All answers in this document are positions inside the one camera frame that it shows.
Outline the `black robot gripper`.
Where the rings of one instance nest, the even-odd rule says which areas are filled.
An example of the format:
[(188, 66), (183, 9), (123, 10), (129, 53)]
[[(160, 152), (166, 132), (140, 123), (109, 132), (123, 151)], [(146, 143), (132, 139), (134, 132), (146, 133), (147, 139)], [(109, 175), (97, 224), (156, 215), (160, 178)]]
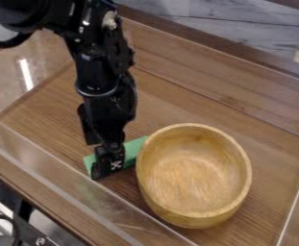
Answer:
[(77, 54), (75, 64), (85, 142), (103, 145), (95, 148), (89, 172), (91, 179), (97, 180), (124, 165), (123, 129), (136, 114), (136, 85), (128, 69), (113, 71), (103, 56)]

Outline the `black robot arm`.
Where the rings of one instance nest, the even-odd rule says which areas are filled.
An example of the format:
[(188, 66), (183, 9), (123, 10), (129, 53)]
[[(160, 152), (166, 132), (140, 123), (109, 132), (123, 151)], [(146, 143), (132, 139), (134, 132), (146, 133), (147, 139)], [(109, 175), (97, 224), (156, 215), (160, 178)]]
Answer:
[(0, 0), (0, 25), (16, 35), (0, 49), (23, 44), (47, 29), (64, 39), (76, 66), (77, 114), (87, 144), (95, 147), (89, 177), (124, 168), (124, 127), (135, 119), (138, 92), (129, 67), (134, 49), (113, 0)]

